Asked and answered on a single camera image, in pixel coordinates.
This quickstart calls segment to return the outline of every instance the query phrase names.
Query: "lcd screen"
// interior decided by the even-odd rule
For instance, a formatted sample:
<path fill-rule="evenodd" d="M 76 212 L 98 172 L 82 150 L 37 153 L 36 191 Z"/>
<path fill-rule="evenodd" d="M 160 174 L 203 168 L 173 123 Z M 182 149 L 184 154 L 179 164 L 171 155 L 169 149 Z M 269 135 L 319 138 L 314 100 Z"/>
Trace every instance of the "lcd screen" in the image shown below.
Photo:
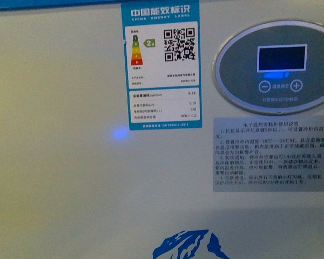
<path fill-rule="evenodd" d="M 305 71 L 307 44 L 259 46 L 258 72 Z"/>

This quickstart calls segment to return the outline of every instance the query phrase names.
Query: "blue led light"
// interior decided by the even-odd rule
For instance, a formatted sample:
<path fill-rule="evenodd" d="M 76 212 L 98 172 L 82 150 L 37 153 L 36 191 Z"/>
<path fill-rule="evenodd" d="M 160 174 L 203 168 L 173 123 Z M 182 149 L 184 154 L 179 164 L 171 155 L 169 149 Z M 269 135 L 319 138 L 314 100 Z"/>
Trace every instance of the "blue led light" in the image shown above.
<path fill-rule="evenodd" d="M 116 140 L 123 140 L 126 139 L 129 135 L 129 131 L 126 128 L 117 128 L 114 131 L 113 137 Z"/>
<path fill-rule="evenodd" d="M 282 79 L 283 75 L 284 75 L 283 72 L 268 72 L 268 73 L 264 73 L 263 77 L 269 79 Z"/>

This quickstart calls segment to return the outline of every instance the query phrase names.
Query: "energy label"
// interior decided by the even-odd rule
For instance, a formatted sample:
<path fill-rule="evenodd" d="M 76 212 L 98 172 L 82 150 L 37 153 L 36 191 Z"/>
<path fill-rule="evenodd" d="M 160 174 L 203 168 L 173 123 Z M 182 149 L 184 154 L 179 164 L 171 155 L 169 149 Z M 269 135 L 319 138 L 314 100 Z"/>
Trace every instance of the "energy label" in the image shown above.
<path fill-rule="evenodd" d="M 121 10 L 130 129 L 201 127 L 199 2 Z"/>

